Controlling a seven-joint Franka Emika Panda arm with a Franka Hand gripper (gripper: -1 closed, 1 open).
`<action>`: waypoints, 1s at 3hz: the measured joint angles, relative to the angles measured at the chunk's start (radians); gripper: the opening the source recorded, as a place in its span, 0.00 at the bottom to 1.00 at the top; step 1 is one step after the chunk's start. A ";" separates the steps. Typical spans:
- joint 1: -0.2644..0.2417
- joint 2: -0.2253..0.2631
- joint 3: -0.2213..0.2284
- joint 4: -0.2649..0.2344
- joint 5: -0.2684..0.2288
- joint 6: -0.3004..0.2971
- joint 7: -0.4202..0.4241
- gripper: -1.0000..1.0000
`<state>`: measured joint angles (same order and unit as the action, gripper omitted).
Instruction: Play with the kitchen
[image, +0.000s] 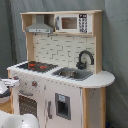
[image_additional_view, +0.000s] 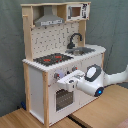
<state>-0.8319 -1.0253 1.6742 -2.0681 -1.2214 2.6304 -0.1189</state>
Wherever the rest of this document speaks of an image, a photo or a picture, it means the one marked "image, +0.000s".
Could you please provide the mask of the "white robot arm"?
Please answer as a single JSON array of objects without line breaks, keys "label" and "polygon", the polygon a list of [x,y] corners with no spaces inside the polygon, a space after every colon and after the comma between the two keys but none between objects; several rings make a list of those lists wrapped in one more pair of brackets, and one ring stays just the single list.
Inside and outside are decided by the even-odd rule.
[{"label": "white robot arm", "polygon": [[[0,103],[10,98],[10,88],[17,87],[18,80],[0,78]],[[0,110],[0,128],[40,128],[37,118],[33,114],[10,114]]]}]

